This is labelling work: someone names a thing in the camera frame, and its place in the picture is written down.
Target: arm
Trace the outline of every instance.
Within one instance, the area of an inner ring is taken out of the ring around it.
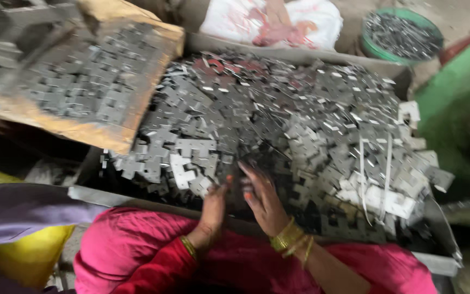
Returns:
[[[271,237],[277,236],[289,223],[289,217],[278,199],[272,181],[249,165],[239,162],[240,168],[248,176],[244,197],[250,205],[257,222]],[[295,256],[304,262],[307,244],[295,251]],[[324,250],[313,244],[305,264],[317,284],[327,294],[365,294],[373,291],[371,284],[363,277]]]
[[[169,293],[189,280],[197,270],[196,260],[204,256],[220,237],[224,218],[227,186],[213,189],[204,198],[203,213],[197,227],[186,236],[192,245],[188,250],[180,238],[159,250],[153,259],[134,271],[113,294]]]

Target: red sleeve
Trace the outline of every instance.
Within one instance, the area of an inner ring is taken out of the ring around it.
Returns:
[[[176,238],[159,250],[149,263],[137,268],[132,277],[112,293],[171,293],[182,281],[190,279],[197,267],[197,261]]]

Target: pile of metal pieces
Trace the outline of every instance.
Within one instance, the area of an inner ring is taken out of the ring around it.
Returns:
[[[24,90],[39,107],[58,116],[121,124],[135,89],[146,81],[156,50],[149,42],[153,27],[129,23],[101,45],[75,42],[58,47],[30,70]]]
[[[65,22],[82,23],[75,1],[0,0],[0,78]],[[84,25],[77,33],[91,37]]]
[[[382,243],[430,184],[447,191],[454,178],[412,137],[418,106],[393,84],[358,66],[204,52],[168,68],[133,150],[110,158],[148,192],[183,199],[245,160],[271,175],[288,212],[315,207],[321,223],[301,221],[307,230]]]
[[[392,14],[370,13],[366,33],[382,49],[411,60],[430,60],[442,48],[443,39],[430,28]]]

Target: yellow cloth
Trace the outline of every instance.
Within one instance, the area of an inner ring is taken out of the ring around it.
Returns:
[[[0,184],[21,182],[0,173]],[[43,289],[74,227],[49,226],[14,243],[0,245],[0,272],[22,286]]]

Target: white plastic bag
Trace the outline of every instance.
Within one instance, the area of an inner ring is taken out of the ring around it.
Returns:
[[[333,3],[328,0],[289,2],[285,8],[290,23],[280,23],[278,27],[266,14],[267,3],[265,0],[211,0],[199,32],[241,44],[334,50],[343,19]]]

